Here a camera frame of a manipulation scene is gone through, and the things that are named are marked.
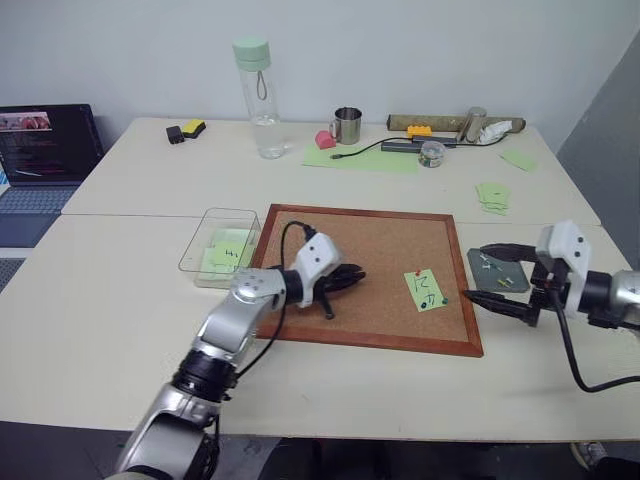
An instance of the floor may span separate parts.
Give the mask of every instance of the floor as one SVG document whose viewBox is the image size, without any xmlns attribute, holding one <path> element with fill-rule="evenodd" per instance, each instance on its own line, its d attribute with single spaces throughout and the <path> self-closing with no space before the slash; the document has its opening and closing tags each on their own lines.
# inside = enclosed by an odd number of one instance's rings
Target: floor
<svg viewBox="0 0 640 480">
<path fill-rule="evenodd" d="M 0 480 L 64 478 L 102 479 L 113 465 L 128 432 L 85 430 L 0 422 Z M 295 478 L 282 473 L 303 457 L 304 440 L 222 436 L 220 464 L 214 479 Z M 585 471 L 567 444 L 480 444 L 323 440 L 323 478 L 381 478 L 376 458 L 386 461 L 388 478 L 429 479 L 563 479 L 582 480 Z M 640 444 L 607 444 L 609 452 L 640 460 Z"/>
</svg>

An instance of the yellow sponge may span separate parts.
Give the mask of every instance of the yellow sponge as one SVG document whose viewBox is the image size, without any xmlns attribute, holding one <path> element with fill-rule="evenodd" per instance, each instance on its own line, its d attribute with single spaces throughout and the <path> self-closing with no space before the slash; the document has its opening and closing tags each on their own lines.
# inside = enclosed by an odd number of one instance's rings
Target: yellow sponge
<svg viewBox="0 0 640 480">
<path fill-rule="evenodd" d="M 198 138 L 200 132 L 206 128 L 204 120 L 194 118 L 184 127 L 182 127 L 182 134 L 187 138 Z"/>
<path fill-rule="evenodd" d="M 409 125 L 407 127 L 407 137 L 413 138 L 414 135 L 421 135 L 423 137 L 431 136 L 431 127 L 423 127 L 421 125 Z"/>
</svg>

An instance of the stack of sticky notes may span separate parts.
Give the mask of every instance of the stack of sticky notes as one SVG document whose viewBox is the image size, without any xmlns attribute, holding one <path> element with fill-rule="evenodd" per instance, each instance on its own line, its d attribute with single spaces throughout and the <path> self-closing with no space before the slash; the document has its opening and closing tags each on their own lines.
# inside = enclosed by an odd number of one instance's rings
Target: stack of sticky notes
<svg viewBox="0 0 640 480">
<path fill-rule="evenodd" d="M 481 183 L 476 185 L 478 200 L 482 204 L 485 212 L 495 213 L 496 215 L 506 215 L 509 208 L 509 190 L 499 183 Z"/>
<path fill-rule="evenodd" d="M 223 228 L 215 232 L 211 246 L 202 254 L 199 279 L 216 280 L 220 275 L 232 274 L 238 266 L 243 266 L 240 260 L 247 257 L 245 246 L 248 237 L 249 230 L 240 228 Z"/>
</svg>

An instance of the laptop screen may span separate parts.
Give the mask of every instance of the laptop screen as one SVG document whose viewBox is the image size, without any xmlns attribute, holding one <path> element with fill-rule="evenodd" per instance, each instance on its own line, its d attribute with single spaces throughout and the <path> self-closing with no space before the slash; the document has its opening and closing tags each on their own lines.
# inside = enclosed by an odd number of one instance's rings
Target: laptop screen
<svg viewBox="0 0 640 480">
<path fill-rule="evenodd" d="M 103 155 L 89 105 L 0 107 L 0 163 L 11 185 L 78 185 Z"/>
</svg>

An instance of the water bottle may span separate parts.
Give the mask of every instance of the water bottle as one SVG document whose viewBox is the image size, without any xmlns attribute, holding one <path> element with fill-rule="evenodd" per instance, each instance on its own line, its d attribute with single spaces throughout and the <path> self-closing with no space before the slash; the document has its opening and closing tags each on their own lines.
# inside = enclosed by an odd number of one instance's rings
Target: water bottle
<svg viewBox="0 0 640 480">
<path fill-rule="evenodd" d="M 278 158 L 284 153 L 284 142 L 269 68 L 269 42 L 257 37 L 241 38 L 233 42 L 233 51 L 258 153 L 262 158 Z"/>
</svg>

